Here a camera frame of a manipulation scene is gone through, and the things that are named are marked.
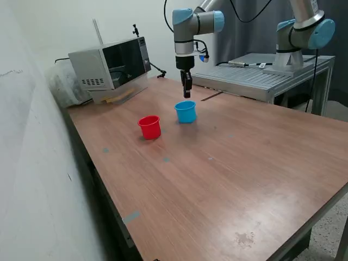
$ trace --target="tiled floor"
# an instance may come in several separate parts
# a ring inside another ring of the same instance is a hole
[[[326,117],[348,122],[348,108],[329,101]],[[314,227],[309,249],[302,252],[296,261],[333,261],[339,246],[348,215],[348,194],[345,195]]]

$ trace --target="red cup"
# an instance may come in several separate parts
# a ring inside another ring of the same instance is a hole
[[[161,136],[161,127],[159,125],[159,117],[156,115],[146,116],[142,118],[138,125],[141,127],[142,135],[147,140],[153,140]]]

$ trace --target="tape mark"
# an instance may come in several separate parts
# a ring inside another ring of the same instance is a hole
[[[140,216],[139,211],[134,211],[133,213],[131,213],[131,215],[126,216],[124,219],[122,219],[123,223],[125,223],[125,225],[129,222],[131,222],[132,220],[136,219],[138,216]]]
[[[3,73],[3,74],[0,74],[0,78],[1,77],[4,77],[6,75],[9,75],[10,73],[17,73],[17,74],[21,74],[23,72],[23,70],[11,70],[11,71],[8,71],[6,73]]]

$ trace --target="table leg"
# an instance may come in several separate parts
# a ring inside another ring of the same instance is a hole
[[[332,68],[316,77],[313,88],[312,114],[325,116],[328,92],[331,83]]]
[[[348,261],[348,219],[344,226],[341,243],[339,244],[335,261]]]
[[[307,232],[307,234],[299,241],[292,249],[280,260],[280,261],[292,261],[299,254],[301,254],[306,248],[309,248],[310,243],[310,235],[312,233],[312,229]]]

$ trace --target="metal frame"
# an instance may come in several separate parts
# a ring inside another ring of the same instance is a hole
[[[312,55],[304,55],[304,60],[314,63]],[[250,53],[233,61],[245,63],[271,63],[275,54]],[[325,115],[328,92],[330,89],[334,57],[318,57],[312,113]],[[314,67],[304,70],[298,76],[279,76],[262,73],[261,69],[236,68],[229,65],[214,68],[192,75],[193,84],[209,87],[229,94],[245,96],[255,100],[274,104],[275,97],[313,78]]]
[[[281,260],[309,230],[348,192],[344,185],[324,206],[322,206],[292,237],[288,239],[267,261]],[[348,261],[348,222],[345,225],[335,261]]]

